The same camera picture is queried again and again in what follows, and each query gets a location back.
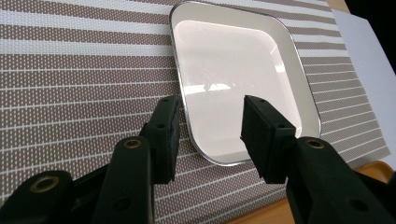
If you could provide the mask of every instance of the screw hole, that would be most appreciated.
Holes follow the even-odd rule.
[[[129,198],[121,198],[113,204],[113,209],[117,212],[121,212],[127,209],[130,205],[131,200],[129,200]]]
[[[324,148],[324,144],[316,139],[308,139],[305,142],[313,148]]]
[[[130,139],[124,142],[123,146],[126,148],[137,148],[140,147],[142,142],[138,139]]]
[[[42,193],[55,188],[59,183],[59,177],[56,175],[46,175],[37,179],[35,183],[30,187],[30,191],[33,193]]]
[[[369,210],[369,206],[359,199],[346,199],[346,202],[358,211],[367,212]]]

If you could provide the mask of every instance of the white square plate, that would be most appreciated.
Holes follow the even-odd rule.
[[[240,139],[245,95],[270,102],[296,128],[318,137],[318,111],[288,29],[276,18],[198,2],[170,14],[189,134],[218,165],[250,157]]]

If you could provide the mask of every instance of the gray striped mat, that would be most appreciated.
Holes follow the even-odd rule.
[[[78,178],[137,135],[157,101],[179,94],[168,14],[178,0],[0,3],[0,204],[26,178]],[[351,167],[389,154],[325,1],[219,0],[290,29],[322,120]],[[191,144],[184,117],[176,181],[156,188],[158,223],[219,223],[285,197],[251,163],[220,167]]]

